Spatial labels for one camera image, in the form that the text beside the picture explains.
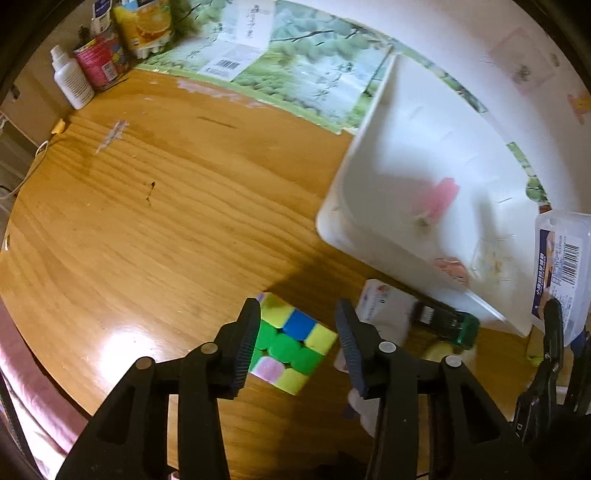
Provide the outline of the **clear plastic box with stickers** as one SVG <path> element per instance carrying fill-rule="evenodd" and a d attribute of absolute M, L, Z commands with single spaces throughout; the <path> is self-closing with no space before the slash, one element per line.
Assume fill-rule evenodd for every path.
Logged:
<path fill-rule="evenodd" d="M 583 332 L 590 310 L 590 216 L 551 210 L 537 217 L 535 227 L 534 324 L 544 327 L 544 305 L 556 299 L 568 346 Z"/>

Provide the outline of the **colourful puzzle cube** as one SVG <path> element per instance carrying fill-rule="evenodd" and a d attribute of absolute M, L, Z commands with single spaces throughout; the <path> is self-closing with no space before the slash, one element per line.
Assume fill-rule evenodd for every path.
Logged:
<path fill-rule="evenodd" d="M 249 373 L 297 395 L 332 350 L 338 334 L 276 294 L 260 293 L 259 335 Z"/>

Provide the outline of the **pink stick toy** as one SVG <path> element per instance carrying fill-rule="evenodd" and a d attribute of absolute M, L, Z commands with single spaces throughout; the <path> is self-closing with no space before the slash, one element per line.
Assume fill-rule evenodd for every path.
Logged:
<path fill-rule="evenodd" d="M 460 192 L 454 178 L 446 177 L 437 184 L 429 184 L 414 204 L 414 215 L 421 226 L 438 224 L 446 215 Z"/>

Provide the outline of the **green black toy car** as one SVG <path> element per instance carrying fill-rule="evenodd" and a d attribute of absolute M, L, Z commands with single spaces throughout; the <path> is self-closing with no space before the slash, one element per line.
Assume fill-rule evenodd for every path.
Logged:
<path fill-rule="evenodd" d="M 424 302 L 414 305 L 410 321 L 464 350 L 474 347 L 480 330 L 480 321 L 476 316 L 446 305 L 431 306 Z"/>

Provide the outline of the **pink round object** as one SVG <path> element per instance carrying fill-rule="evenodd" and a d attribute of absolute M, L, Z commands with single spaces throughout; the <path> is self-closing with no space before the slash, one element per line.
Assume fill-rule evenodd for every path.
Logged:
<path fill-rule="evenodd" d="M 437 258 L 433 262 L 433 265 L 459 284 L 465 287 L 469 286 L 470 275 L 464 264 L 458 258 Z"/>

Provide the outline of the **white plastic storage bin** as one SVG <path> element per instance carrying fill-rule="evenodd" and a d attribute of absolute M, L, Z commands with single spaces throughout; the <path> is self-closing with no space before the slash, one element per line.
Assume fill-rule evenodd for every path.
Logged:
<path fill-rule="evenodd" d="M 457 92 L 398 55 L 318 211 L 318 234 L 486 328 L 527 336 L 539 213 L 529 180 Z"/>

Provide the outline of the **white plastic bottle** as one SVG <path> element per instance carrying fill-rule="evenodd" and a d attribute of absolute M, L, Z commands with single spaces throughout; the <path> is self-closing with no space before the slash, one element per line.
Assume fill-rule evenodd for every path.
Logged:
<path fill-rule="evenodd" d="M 94 89 L 78 62 L 60 46 L 51 51 L 54 80 L 75 110 L 84 108 L 94 97 Z"/>

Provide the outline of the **red tin can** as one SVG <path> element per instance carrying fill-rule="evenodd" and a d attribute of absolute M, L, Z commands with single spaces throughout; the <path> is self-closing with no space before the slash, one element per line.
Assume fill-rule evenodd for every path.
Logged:
<path fill-rule="evenodd" d="M 115 31 L 105 31 L 74 50 L 86 78 L 96 91 L 104 91 L 129 70 L 129 62 Z"/>

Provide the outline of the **green landscape poster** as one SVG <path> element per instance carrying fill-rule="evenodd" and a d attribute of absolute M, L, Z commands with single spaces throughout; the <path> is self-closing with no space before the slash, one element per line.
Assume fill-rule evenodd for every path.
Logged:
<path fill-rule="evenodd" d="M 394 37 L 290 1 L 274 2 L 270 40 L 247 45 L 238 23 L 256 26 L 259 1 L 173 1 L 174 39 L 139 68 L 204 80 L 263 100 L 334 133 L 358 130 L 386 82 L 389 63 L 406 58 L 431 73 L 487 123 L 488 108 L 436 63 Z"/>

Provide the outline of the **yellow juice carton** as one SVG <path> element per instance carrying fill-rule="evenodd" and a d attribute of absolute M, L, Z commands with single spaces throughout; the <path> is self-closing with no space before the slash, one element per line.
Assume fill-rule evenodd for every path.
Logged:
<path fill-rule="evenodd" d="M 161 52 L 173 35 L 168 0 L 118 1 L 113 14 L 128 50 L 138 60 Z"/>

